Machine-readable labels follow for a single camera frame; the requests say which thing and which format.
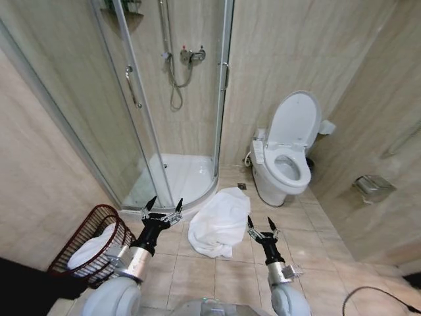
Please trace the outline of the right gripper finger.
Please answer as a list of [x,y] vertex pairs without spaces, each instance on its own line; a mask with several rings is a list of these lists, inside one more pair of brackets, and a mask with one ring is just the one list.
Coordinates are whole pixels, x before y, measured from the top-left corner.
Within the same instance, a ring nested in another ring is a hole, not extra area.
[[263,235],[254,227],[253,221],[250,216],[247,217],[247,232],[254,240],[262,240]]
[[267,219],[268,219],[268,223],[269,223],[270,229],[272,231],[272,237],[273,238],[277,238],[278,235],[279,235],[279,233],[280,233],[280,231],[278,230],[276,224],[274,223],[274,221],[270,217],[267,217]]

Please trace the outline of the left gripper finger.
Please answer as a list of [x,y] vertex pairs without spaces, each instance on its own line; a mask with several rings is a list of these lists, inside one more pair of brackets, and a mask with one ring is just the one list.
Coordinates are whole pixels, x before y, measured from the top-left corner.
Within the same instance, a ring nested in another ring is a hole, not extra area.
[[175,225],[182,219],[182,209],[183,209],[183,199],[181,198],[175,208],[174,212],[167,214],[165,217],[165,222],[170,226]]
[[140,213],[141,213],[142,219],[148,219],[149,218],[149,213],[152,210],[152,208],[154,207],[156,199],[157,199],[157,196],[154,196],[151,200],[149,200],[147,202],[146,206],[141,209]]

